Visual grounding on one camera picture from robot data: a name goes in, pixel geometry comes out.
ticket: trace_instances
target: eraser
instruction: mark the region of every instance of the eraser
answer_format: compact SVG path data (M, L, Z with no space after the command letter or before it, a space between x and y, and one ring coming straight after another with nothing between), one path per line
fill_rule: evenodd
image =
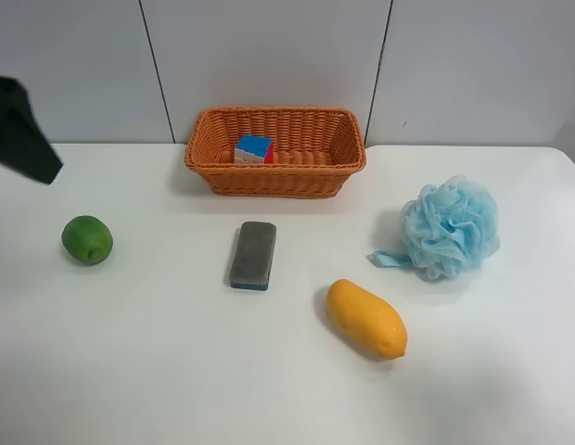
M230 286L267 290L277 228L269 222L244 222L230 269Z

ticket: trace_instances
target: mango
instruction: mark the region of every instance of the mango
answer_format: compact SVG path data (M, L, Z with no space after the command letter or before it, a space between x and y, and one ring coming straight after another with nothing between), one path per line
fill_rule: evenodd
M399 314L384 299L348 280L338 280L326 294L330 320L347 337L377 357L405 355L407 330Z

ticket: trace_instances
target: lime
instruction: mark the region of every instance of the lime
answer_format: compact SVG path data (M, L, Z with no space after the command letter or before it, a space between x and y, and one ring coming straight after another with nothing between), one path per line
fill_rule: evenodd
M61 241L74 259L90 265L105 260L112 251L110 230L93 216L78 216L69 221Z

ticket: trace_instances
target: orange wicker basket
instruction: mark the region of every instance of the orange wicker basket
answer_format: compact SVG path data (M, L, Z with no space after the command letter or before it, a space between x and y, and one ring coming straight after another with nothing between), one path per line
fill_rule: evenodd
M273 164L235 164L244 134L271 137ZM219 195L333 197L365 165L355 116L342 108L231 107L203 111L185 164Z

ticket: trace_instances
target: white table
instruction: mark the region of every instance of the white table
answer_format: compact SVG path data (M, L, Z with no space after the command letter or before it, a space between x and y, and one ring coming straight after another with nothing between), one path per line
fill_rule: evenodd
M550 148L377 146L327 200L217 197L182 146L57 145L43 186L0 167L0 445L573 445L575 167ZM396 248L424 184L463 173L500 208L480 273L427 283ZM115 238L91 268L60 234ZM227 285L236 230L277 226L267 292ZM389 301L405 357L330 330L326 288Z

